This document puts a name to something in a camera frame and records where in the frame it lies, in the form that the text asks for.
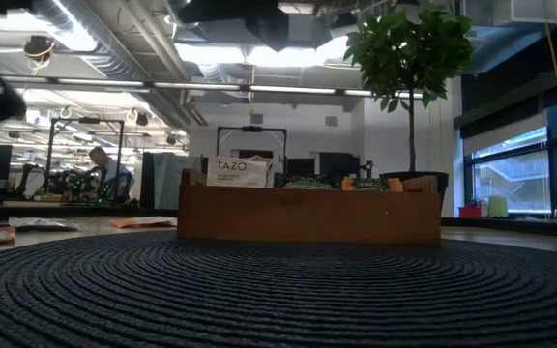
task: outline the red object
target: red object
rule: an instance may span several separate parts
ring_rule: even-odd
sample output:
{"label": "red object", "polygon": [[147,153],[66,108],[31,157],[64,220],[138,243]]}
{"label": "red object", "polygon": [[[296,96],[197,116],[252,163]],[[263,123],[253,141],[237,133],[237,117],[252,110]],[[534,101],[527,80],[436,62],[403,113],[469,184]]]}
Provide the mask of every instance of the red object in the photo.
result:
{"label": "red object", "polygon": [[460,207],[459,208],[460,218],[480,218],[481,217],[481,207]]}

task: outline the green leaves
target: green leaves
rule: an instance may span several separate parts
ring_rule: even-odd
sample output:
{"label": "green leaves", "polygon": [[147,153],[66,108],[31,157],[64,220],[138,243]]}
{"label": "green leaves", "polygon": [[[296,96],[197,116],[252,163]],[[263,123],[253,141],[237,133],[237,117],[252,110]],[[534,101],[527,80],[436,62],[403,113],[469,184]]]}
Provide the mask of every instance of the green leaves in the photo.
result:
{"label": "green leaves", "polygon": [[427,108],[429,106],[430,101],[431,101],[431,94],[429,93],[429,91],[424,90],[423,91],[423,106],[425,108]]}
{"label": "green leaves", "polygon": [[390,102],[390,97],[388,96],[384,96],[384,98],[382,98],[382,101],[379,103],[379,108],[384,111],[386,109],[386,107],[388,106],[388,103]]}
{"label": "green leaves", "polygon": [[388,105],[388,112],[391,113],[395,111],[397,106],[398,106],[398,99],[393,99],[390,105]]}
{"label": "green leaves", "polygon": [[409,101],[395,98],[398,91],[423,91],[423,106],[433,96],[446,98],[445,84],[470,64],[474,47],[465,34],[470,19],[444,8],[427,8],[419,23],[405,12],[370,16],[359,32],[347,34],[344,59],[361,66],[363,87],[381,100],[380,108],[393,112]]}

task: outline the plant pot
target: plant pot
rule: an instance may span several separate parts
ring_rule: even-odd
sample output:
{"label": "plant pot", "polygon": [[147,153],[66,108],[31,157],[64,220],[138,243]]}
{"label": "plant pot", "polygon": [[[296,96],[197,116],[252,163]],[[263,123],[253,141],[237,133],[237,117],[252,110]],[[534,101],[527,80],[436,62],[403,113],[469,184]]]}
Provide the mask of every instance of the plant pot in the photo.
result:
{"label": "plant pot", "polygon": [[437,178],[437,193],[440,195],[440,199],[441,199],[441,202],[440,202],[440,211],[441,211],[442,210],[442,205],[444,204],[444,193],[446,192],[446,187],[449,185],[449,174],[448,173],[420,172],[420,171],[393,172],[393,173],[380,174],[379,178],[380,179],[397,178],[401,182],[404,182],[406,180],[416,179],[416,178],[420,178],[420,177],[427,176],[427,175],[432,175],[435,178]]}

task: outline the man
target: man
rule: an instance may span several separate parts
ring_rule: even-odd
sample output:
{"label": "man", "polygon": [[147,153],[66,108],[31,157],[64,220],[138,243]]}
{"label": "man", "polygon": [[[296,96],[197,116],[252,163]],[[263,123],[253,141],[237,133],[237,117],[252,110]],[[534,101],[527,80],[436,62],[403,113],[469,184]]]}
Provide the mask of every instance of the man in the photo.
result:
{"label": "man", "polygon": [[[117,172],[117,161],[109,157],[102,147],[98,146],[93,148],[92,151],[89,152],[89,157],[90,159],[92,159],[92,162],[95,163],[101,170],[101,176],[104,175],[104,179],[101,178],[101,186],[115,179],[115,175]],[[124,173],[128,173],[131,175],[131,187],[132,185],[134,185],[134,177],[132,176],[131,172],[126,169],[124,164],[120,163],[120,181],[119,187],[117,188],[118,198],[128,197],[129,194],[128,192],[124,192],[124,190],[126,189],[127,181],[126,176],[122,176],[122,174]]]}

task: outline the rug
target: rug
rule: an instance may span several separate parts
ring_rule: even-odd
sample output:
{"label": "rug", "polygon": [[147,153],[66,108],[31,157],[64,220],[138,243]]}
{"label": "rug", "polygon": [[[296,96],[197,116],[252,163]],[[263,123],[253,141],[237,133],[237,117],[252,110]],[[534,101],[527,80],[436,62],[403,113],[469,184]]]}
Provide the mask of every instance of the rug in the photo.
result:
{"label": "rug", "polygon": [[557,253],[177,241],[0,252],[0,347],[557,347]]}

